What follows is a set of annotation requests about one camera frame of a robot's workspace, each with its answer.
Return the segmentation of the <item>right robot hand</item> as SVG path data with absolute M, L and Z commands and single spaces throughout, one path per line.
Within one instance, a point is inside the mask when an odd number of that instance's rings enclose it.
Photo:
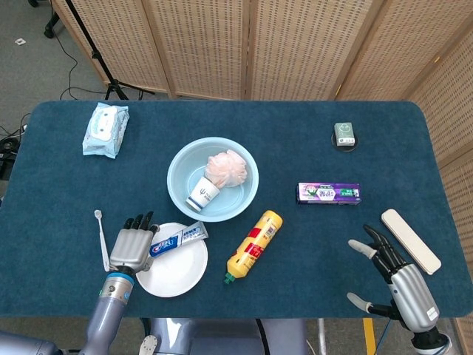
M 373 242 L 349 240 L 348 244 L 372 261 L 389 288 L 392 303 L 375 304 L 352 292 L 347 293 L 347 299 L 368 314 L 402 322 L 413 333 L 431 331 L 437 325 L 440 312 L 417 266 L 405 261 L 382 233 L 367 224 L 363 228 Z

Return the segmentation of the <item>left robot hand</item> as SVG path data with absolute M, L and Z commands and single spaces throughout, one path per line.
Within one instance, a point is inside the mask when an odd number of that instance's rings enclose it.
M 109 258 L 110 271 L 134 276 L 151 268 L 153 261 L 149 249 L 153 237 L 160 230 L 158 225 L 151 224 L 153 214 L 150 211 L 126 219 Z

